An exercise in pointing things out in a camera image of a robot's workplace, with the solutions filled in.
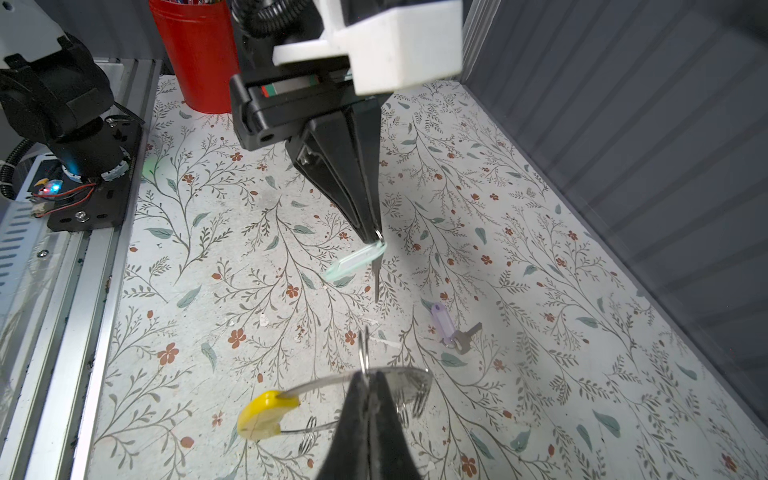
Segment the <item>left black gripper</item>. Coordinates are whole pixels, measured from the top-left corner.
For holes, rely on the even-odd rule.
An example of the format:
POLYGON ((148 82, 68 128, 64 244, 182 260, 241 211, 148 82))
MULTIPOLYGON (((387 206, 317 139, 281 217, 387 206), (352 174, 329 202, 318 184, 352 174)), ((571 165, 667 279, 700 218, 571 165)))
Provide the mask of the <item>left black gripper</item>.
POLYGON ((229 80, 232 123, 248 151, 290 138, 286 149, 296 170, 338 207, 365 244, 371 244, 383 231, 382 98, 357 94, 353 81, 343 78, 349 70, 347 59, 322 59, 236 74, 229 80), (317 77, 314 85, 270 96, 262 90, 311 76, 317 77))

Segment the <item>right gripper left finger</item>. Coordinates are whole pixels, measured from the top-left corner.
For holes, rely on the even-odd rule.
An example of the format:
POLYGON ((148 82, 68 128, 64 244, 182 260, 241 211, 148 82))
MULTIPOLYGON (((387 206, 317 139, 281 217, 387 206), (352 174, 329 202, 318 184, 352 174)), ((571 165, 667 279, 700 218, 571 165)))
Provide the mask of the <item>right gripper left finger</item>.
POLYGON ((317 480, 369 478, 368 397, 366 375, 356 372, 317 480))

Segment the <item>large keyring with yellow grip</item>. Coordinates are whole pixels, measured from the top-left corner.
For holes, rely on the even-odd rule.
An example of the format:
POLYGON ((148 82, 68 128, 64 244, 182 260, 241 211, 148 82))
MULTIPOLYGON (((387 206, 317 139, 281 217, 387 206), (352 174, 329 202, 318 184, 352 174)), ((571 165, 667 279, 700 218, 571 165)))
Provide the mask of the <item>large keyring with yellow grip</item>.
MULTIPOLYGON (((433 375, 429 370, 408 366, 375 368, 370 357, 370 331, 358 334, 357 371, 365 381, 381 373, 394 404, 395 424, 403 429, 424 412, 433 375)), ((334 374, 285 391, 266 391, 252 400, 238 416, 236 433, 248 441, 279 435, 313 435, 332 431, 340 423, 343 403, 352 391, 352 371, 334 374)))

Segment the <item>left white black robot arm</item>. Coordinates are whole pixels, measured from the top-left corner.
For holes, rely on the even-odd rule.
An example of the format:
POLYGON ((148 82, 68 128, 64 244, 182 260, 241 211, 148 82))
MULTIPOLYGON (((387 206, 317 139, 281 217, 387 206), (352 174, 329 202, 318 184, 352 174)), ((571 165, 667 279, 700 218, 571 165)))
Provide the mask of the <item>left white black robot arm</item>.
MULTIPOLYGON (((355 92, 345 57, 276 66, 240 65, 235 48, 294 46, 320 29, 307 1, 154 1, 152 15, 185 100, 231 116, 240 145, 284 143, 289 158, 341 211, 361 240, 383 236, 379 201, 381 108, 385 95, 355 92)), ((54 231, 120 226, 138 170, 140 116, 117 103, 86 45, 37 3, 1 5, 1 106, 22 138, 60 162, 54 231)))

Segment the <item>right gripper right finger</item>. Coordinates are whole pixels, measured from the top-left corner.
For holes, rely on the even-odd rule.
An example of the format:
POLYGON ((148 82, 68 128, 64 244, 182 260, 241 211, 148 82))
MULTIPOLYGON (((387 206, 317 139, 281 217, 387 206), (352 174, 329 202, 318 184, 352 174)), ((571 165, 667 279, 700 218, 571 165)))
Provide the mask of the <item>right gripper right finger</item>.
POLYGON ((369 381, 367 415, 368 478, 419 480, 421 476, 410 454, 384 373, 375 373, 369 381))

